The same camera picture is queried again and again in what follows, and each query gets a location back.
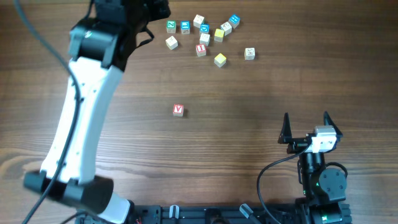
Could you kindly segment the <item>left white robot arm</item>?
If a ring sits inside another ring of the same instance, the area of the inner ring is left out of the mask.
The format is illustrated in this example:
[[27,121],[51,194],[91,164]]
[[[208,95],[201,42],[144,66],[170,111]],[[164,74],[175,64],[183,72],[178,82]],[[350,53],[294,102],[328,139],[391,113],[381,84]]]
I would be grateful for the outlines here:
[[26,173],[24,187],[76,208],[104,223],[137,223],[134,203],[114,191],[113,180],[95,174],[96,151],[108,106],[140,47],[137,34],[170,16],[167,0],[90,2],[70,31],[67,94],[52,146],[39,170]]

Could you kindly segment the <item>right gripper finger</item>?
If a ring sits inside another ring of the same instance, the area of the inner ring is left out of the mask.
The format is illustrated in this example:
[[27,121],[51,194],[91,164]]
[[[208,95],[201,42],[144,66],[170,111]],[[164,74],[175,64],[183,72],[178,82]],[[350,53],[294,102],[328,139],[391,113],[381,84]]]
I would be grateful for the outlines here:
[[325,126],[332,126],[336,132],[336,137],[342,138],[343,133],[340,131],[340,129],[337,127],[337,125],[333,122],[331,119],[330,115],[328,114],[327,111],[324,112],[323,114],[323,122]]
[[279,144],[289,144],[292,142],[292,132],[288,113],[284,114],[283,125],[277,142]]

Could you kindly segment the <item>red letter V block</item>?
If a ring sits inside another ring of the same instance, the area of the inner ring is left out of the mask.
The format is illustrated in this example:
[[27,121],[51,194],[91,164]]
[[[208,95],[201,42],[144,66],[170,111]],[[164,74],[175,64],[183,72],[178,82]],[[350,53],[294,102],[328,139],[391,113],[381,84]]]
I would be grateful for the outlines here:
[[184,114],[184,106],[179,104],[174,104],[173,107],[173,115],[174,116],[183,116]]

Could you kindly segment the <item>red letter I block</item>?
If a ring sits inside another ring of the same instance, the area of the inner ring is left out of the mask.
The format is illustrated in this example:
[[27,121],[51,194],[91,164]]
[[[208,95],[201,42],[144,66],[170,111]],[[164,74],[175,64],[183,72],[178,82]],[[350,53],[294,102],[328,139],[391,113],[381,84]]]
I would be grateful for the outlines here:
[[196,53],[198,57],[202,57],[206,55],[206,45],[205,44],[198,44],[195,47]]

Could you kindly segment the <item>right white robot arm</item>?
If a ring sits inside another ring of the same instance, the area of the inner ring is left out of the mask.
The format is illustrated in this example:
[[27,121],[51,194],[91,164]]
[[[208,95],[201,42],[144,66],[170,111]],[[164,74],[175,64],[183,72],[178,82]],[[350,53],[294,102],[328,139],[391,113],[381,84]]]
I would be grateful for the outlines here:
[[346,200],[347,169],[337,162],[325,162],[325,154],[336,149],[343,133],[325,112],[323,125],[315,126],[303,138],[294,138],[289,114],[284,115],[278,143],[287,145],[287,153],[298,157],[299,183],[303,198],[295,201],[300,223],[342,223]]

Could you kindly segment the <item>natural picture block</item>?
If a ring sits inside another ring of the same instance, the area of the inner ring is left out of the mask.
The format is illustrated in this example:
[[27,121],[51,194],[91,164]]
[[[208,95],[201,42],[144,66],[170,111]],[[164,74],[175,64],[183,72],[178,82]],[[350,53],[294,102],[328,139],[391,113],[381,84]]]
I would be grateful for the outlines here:
[[176,47],[178,47],[178,41],[174,36],[170,36],[168,39],[166,39],[165,43],[170,50],[173,50]]

